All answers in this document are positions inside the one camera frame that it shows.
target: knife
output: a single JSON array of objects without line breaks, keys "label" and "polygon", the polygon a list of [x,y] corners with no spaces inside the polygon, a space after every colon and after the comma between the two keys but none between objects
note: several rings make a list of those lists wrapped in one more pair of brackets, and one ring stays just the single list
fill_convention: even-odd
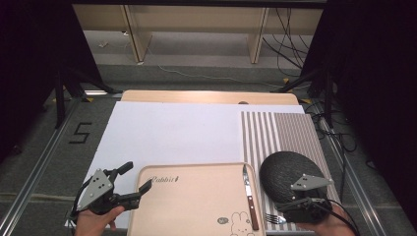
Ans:
[{"label": "knife", "polygon": [[251,214],[252,229],[259,230],[257,214],[255,212],[254,199],[252,198],[251,184],[249,183],[248,171],[246,170],[246,164],[243,165],[243,183],[245,184],[246,197],[248,198],[249,212]]}]

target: black cable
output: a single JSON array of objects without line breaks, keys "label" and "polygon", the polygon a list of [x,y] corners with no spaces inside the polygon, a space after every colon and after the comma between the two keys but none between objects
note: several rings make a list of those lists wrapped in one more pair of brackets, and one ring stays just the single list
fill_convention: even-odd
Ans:
[{"label": "black cable", "polygon": [[293,41],[292,41],[292,38],[291,38],[291,25],[290,25],[290,20],[291,20],[291,8],[287,8],[287,26],[285,26],[285,25],[284,25],[284,23],[283,23],[283,21],[282,21],[282,18],[280,17],[280,15],[279,15],[279,12],[278,12],[278,9],[277,9],[277,8],[275,8],[275,11],[276,11],[276,15],[277,15],[277,16],[278,16],[278,18],[279,18],[279,21],[281,22],[282,28],[284,29],[284,32],[285,32],[284,38],[282,39],[282,44],[283,44],[283,41],[285,40],[285,37],[287,36],[287,37],[288,37],[288,39],[289,39],[289,41],[290,41],[290,43],[291,43],[291,49],[292,49],[292,52],[293,52],[293,54],[294,54],[294,57],[295,57],[295,59],[297,60],[297,62],[299,63],[299,65],[301,66],[300,62],[298,61],[298,58],[300,58],[300,61],[301,61],[303,64],[304,64],[304,61],[301,59],[300,54],[298,54],[298,50],[296,49],[296,47],[295,47],[295,45],[294,45],[294,43],[293,43]]},{"label": "black cable", "polygon": [[70,230],[70,231],[71,231],[71,234],[72,234],[72,235],[76,235],[76,227],[74,226],[74,224],[73,224],[73,222],[72,222],[72,221],[70,221],[70,224],[71,224],[71,227],[69,227],[69,229],[68,229],[68,230]]},{"label": "black cable", "polygon": [[320,206],[320,205],[318,205],[318,204],[316,204],[316,203],[314,203],[314,202],[312,202],[312,205],[314,205],[315,207],[318,207],[318,208],[320,208],[320,209],[322,209],[322,210],[324,210],[324,211],[326,211],[326,212],[328,212],[329,214],[331,214],[331,215],[333,215],[334,217],[336,217],[336,218],[338,218],[338,219],[340,219],[343,223],[345,223],[346,225],[347,225],[347,227],[349,227],[349,229],[350,230],[352,230],[352,232],[353,232],[353,234],[355,235],[355,236],[360,236],[360,234],[359,234],[359,230],[357,229],[357,226],[356,226],[356,223],[354,223],[355,224],[355,226],[353,226],[352,225],[352,223],[350,223],[347,219],[345,219],[344,217],[342,217],[341,215],[339,215],[339,214],[337,214],[337,213],[335,213],[335,212],[333,212],[332,210],[329,210],[329,209],[327,209],[327,208],[325,208],[325,207],[322,207],[322,206]]},{"label": "black cable", "polygon": [[304,41],[303,37],[301,35],[298,35],[301,39],[301,41],[304,43],[304,46],[306,46],[307,49],[310,49],[310,47],[307,45],[307,43]]},{"label": "black cable", "polygon": [[345,185],[345,180],[346,180],[346,156],[345,156],[345,152],[353,152],[356,150],[357,148],[357,143],[354,142],[354,147],[353,148],[348,148],[345,145],[345,142],[343,141],[345,136],[351,137],[350,134],[345,134],[345,133],[331,133],[331,132],[327,132],[325,130],[323,130],[320,126],[320,120],[322,117],[325,116],[325,113],[319,113],[319,114],[314,114],[312,115],[312,120],[314,125],[316,126],[316,131],[319,132],[320,134],[322,134],[321,137],[319,137],[320,140],[324,139],[326,136],[332,136],[335,137],[335,139],[337,140],[337,142],[339,143],[341,149],[342,149],[342,155],[341,155],[341,165],[342,165],[342,172],[341,172],[341,182],[340,182],[340,189],[339,189],[339,198],[340,201],[343,203],[343,193],[344,193],[344,185]]},{"label": "black cable", "polygon": [[273,48],[264,38],[263,41],[267,44],[267,46],[274,52],[276,52],[278,55],[282,56],[283,58],[285,58],[287,61],[291,62],[294,66],[298,67],[299,69],[303,69],[300,65],[296,64],[294,61],[292,61],[291,59],[289,59],[287,56],[285,56],[284,54],[282,54],[280,51],[276,50],[275,48]]},{"label": "black cable", "polygon": [[304,109],[304,111],[308,111],[311,107],[313,107],[313,106],[315,106],[315,105],[317,105],[317,104],[319,104],[319,103],[321,103],[322,101],[317,101],[317,102],[315,102],[315,103],[313,103],[313,104],[311,104],[311,105],[309,105],[308,107],[306,107],[306,109]]},{"label": "black cable", "polygon": [[[338,102],[339,102],[339,100],[337,99],[337,97],[336,96],[334,96],[333,97],[333,100],[336,102],[336,103],[332,103],[332,104],[334,104],[334,105],[338,105]],[[335,122],[335,123],[337,123],[337,124],[341,124],[341,125],[350,125],[349,124],[349,121],[347,121],[347,123],[341,123],[341,122],[337,122],[337,121],[335,121],[334,119],[332,119],[332,121],[333,122]],[[352,150],[350,150],[349,152],[351,152],[351,151],[353,151],[353,150],[355,150],[357,148],[357,144],[355,143],[355,148],[353,148]],[[370,162],[372,162],[371,160],[367,160],[367,161],[365,161],[365,164],[369,167],[369,168],[371,168],[371,169],[373,169],[373,170],[377,170],[378,171],[378,169],[375,167],[375,166],[372,166],[371,164],[370,164]]]},{"label": "black cable", "polygon": [[343,209],[344,212],[346,212],[347,216],[349,216],[350,221],[352,221],[353,225],[355,226],[355,228],[357,229],[358,233],[359,233],[359,228],[358,225],[356,224],[355,220],[353,219],[352,215],[349,213],[349,211],[347,211],[347,209],[340,203],[336,202],[335,200],[329,200],[330,202],[338,205],[340,208]]},{"label": "black cable", "polygon": [[74,200],[74,204],[73,204],[73,208],[71,210],[71,217],[76,216],[76,212],[77,212],[77,205],[78,205],[78,201],[80,200],[80,196],[83,193],[83,190],[89,185],[89,182],[91,181],[92,177],[89,177],[89,179],[83,184],[83,186],[80,188],[79,192],[77,193],[77,196]]},{"label": "black cable", "polygon": [[[274,35],[274,34],[272,35],[272,37],[273,37],[273,39],[275,39],[275,41],[276,41],[277,43],[279,43],[279,45],[282,45],[283,47],[285,47],[285,48],[287,48],[287,49],[294,50],[294,48],[289,47],[289,46],[287,46],[287,45],[283,44],[282,42],[278,41],[278,39],[275,37],[275,35]],[[302,51],[302,50],[297,49],[297,48],[295,48],[295,50],[296,50],[296,51],[298,51],[298,52],[304,53],[304,54],[308,54],[308,52]]]},{"label": "black cable", "polygon": [[299,78],[300,75],[301,75],[301,73],[300,73],[300,75],[290,75],[290,74],[287,74],[287,73],[283,72],[282,69],[279,67],[279,56],[276,56],[276,67],[278,68],[278,71],[280,73],[282,73],[282,74],[284,74],[285,76],[288,76],[288,77],[296,77],[296,78]]},{"label": "black cable", "polygon": [[70,232],[71,232],[71,224],[68,223],[67,233],[65,235],[68,236]]}]

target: metal frame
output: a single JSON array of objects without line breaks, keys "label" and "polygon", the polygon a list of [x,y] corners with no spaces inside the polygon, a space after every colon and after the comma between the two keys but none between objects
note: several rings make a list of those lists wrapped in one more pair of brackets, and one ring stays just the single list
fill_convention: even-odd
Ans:
[{"label": "metal frame", "polygon": [[[315,103],[315,107],[318,112],[323,112],[322,107],[320,104],[313,99],[313,103]],[[322,128],[324,128],[327,132],[330,132],[332,134],[335,134],[335,131],[333,128],[330,128],[328,126],[328,123],[322,119],[321,121]],[[355,173],[354,168],[352,167],[349,159],[344,156],[345,158],[342,158],[343,155],[345,155],[342,151],[342,148],[339,144],[339,142],[335,139],[335,136],[326,136],[326,139],[330,142],[330,146],[334,152],[335,159],[337,160],[338,164],[340,165],[340,168],[342,168],[343,159],[345,161],[346,165],[346,182],[348,183],[349,187],[351,188],[352,195],[355,198],[355,201],[359,207],[359,209],[362,212],[362,215],[372,233],[374,236],[380,236],[380,235],[387,235],[381,221],[380,217],[378,216],[371,200],[369,199],[368,195],[366,194],[365,189],[362,187],[361,182],[358,178],[358,176]]]},{"label": "metal frame", "polygon": [[67,117],[63,120],[61,126],[55,129],[51,139],[49,140],[48,144],[43,150],[42,155],[40,156],[39,160],[34,166],[32,172],[30,173],[30,176],[26,181],[24,187],[18,193],[12,205],[9,207],[7,213],[2,218],[0,224],[0,235],[9,236],[12,234],[26,206],[28,205],[31,194],[35,190],[43,173],[45,172],[46,167],[48,166],[50,159],[52,158],[57,146],[59,145],[61,137],[68,127],[68,123],[71,119],[71,116],[74,114],[74,111],[77,109],[80,103],[80,98],[73,98],[70,101]]}]

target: wooden board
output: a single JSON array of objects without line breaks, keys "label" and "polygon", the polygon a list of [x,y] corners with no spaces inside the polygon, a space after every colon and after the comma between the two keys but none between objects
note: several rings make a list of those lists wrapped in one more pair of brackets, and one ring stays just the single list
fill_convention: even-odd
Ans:
[{"label": "wooden board", "polygon": [[126,90],[122,101],[298,105],[292,93],[214,90]]},{"label": "wooden board", "polygon": [[128,235],[266,235],[253,168],[247,165],[260,230],[252,229],[243,183],[244,163],[153,165],[138,188],[151,189],[132,210]]}]

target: knife handle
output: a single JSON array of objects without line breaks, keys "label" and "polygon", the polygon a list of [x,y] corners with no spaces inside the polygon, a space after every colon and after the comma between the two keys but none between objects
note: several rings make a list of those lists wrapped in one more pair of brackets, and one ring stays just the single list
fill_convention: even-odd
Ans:
[{"label": "knife handle", "polygon": [[248,196],[248,203],[249,203],[249,212],[251,213],[252,229],[259,230],[260,226],[258,224],[257,213],[255,212],[254,199],[252,198],[252,196]]}]

